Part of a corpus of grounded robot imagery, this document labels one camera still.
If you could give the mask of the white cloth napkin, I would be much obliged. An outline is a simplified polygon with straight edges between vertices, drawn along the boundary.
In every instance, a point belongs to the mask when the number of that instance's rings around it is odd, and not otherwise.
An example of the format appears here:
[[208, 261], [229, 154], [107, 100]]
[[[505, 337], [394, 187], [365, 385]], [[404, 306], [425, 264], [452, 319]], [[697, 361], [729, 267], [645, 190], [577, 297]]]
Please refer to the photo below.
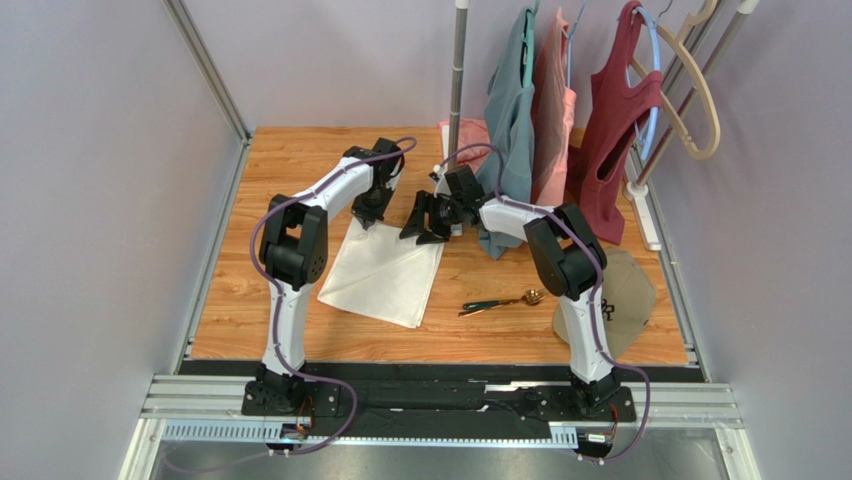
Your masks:
[[424, 318], [444, 245], [401, 239], [397, 227], [353, 219], [318, 300], [336, 309], [416, 329]]

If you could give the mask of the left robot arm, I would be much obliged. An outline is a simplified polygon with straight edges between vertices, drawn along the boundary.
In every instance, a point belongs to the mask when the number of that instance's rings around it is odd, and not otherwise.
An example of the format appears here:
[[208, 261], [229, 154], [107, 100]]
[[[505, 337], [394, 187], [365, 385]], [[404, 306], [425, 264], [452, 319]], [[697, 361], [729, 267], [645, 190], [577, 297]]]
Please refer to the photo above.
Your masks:
[[252, 263], [270, 288], [267, 346], [243, 411], [295, 415], [308, 402], [305, 327], [311, 292], [329, 256], [329, 223], [351, 207], [368, 229], [383, 220], [405, 165], [398, 142], [378, 139], [344, 152], [335, 167], [306, 190], [275, 195], [250, 237]]

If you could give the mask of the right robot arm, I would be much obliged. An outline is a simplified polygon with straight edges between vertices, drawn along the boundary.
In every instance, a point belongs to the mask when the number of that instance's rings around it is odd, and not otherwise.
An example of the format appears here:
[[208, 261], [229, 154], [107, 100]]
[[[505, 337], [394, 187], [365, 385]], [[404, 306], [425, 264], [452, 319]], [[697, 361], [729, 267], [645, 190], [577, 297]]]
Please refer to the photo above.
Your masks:
[[453, 226], [464, 224], [526, 242], [542, 285], [559, 302], [571, 350], [570, 402], [581, 416], [606, 411], [620, 387], [604, 331], [607, 259], [579, 207], [540, 207], [486, 193], [467, 166], [448, 171], [443, 181], [446, 193], [418, 192], [401, 238], [443, 243]]

